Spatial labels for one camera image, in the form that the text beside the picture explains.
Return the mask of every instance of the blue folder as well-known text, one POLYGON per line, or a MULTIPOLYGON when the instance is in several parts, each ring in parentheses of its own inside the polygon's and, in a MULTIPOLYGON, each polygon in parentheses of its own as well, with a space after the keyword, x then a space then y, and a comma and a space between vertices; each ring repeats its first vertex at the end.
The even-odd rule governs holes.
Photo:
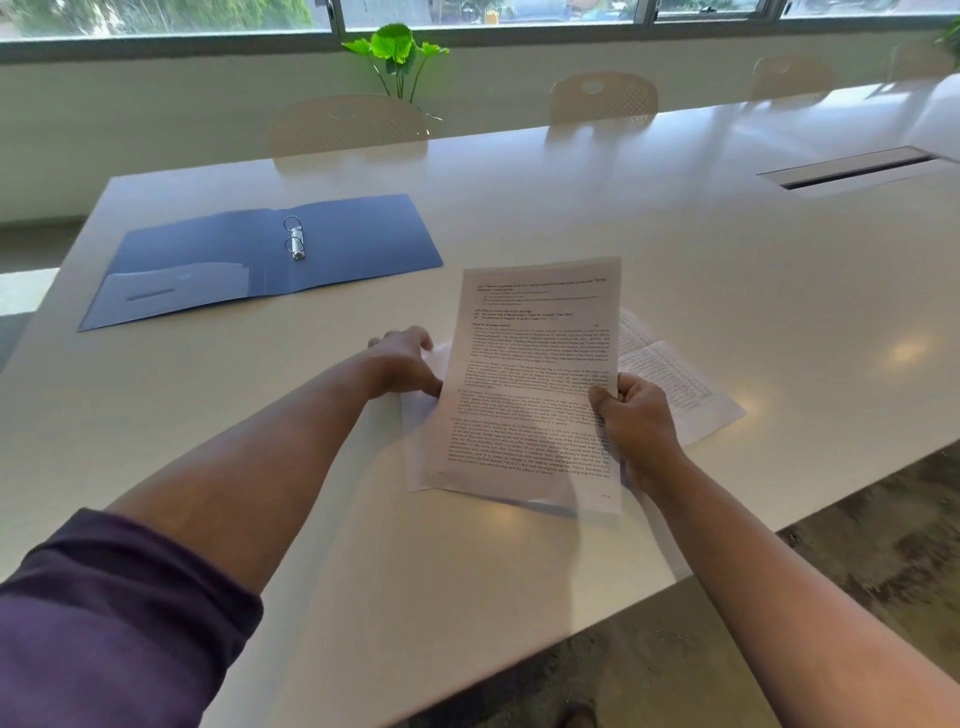
POLYGON ((80 331, 443 264, 407 195, 222 212, 128 232, 80 331), (300 260, 288 250, 291 218, 300 260))

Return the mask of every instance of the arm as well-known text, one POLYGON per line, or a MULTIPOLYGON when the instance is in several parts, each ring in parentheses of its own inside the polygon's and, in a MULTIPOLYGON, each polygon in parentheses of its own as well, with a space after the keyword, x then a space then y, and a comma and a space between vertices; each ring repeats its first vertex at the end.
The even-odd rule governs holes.
POLYGON ((169 537, 259 594, 367 401, 388 391, 440 394, 421 346, 433 348, 420 327, 371 339, 365 352, 187 452, 108 512, 169 537))
POLYGON ((441 383, 421 328, 82 510, 0 584, 4 725, 198 725, 367 400, 441 383))
POLYGON ((618 385, 619 398, 594 387, 590 401, 784 726, 960 725, 960 686, 697 468, 658 387, 626 374, 618 385))

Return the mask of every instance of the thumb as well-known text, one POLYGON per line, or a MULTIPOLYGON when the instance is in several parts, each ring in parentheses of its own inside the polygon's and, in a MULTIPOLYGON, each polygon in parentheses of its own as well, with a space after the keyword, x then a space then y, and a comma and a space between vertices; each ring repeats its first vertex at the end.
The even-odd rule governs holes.
POLYGON ((444 388, 444 383, 437 378, 437 375, 430 373, 430 378, 427 379, 426 383, 420 389, 424 394, 430 395, 430 397, 439 397, 440 391, 444 388))
POLYGON ((593 407, 593 411, 604 419, 610 414, 611 407, 620 404, 620 402, 616 400, 616 397, 598 384, 590 387, 587 396, 589 397, 590 406, 593 407))

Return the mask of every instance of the forearm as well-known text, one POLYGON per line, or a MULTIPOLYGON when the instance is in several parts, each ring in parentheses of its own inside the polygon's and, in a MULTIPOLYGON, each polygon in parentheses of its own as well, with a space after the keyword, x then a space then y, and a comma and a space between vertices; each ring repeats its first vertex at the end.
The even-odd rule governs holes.
POLYGON ((108 508, 170 537, 260 593, 375 392, 363 354, 151 475, 108 508))
POLYGON ((960 725, 960 688, 688 460, 651 490, 784 726, 960 725))

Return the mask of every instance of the window frame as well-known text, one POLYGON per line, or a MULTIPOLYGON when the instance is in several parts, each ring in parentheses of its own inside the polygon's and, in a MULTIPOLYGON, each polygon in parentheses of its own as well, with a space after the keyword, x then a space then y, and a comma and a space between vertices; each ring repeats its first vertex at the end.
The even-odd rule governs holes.
MULTIPOLYGON (((341 0, 323 0, 330 30, 264 31, 175 36, 26 38, 0 41, 0 65, 63 61, 120 61, 198 56, 253 56, 342 52, 342 43, 370 31, 344 26, 341 0)), ((782 17, 789 0, 764 0, 756 12, 670 13, 657 0, 637 3, 634 22, 557 25, 446 26, 414 31, 451 48, 683 40, 737 36, 793 36, 945 29, 960 13, 782 17)))

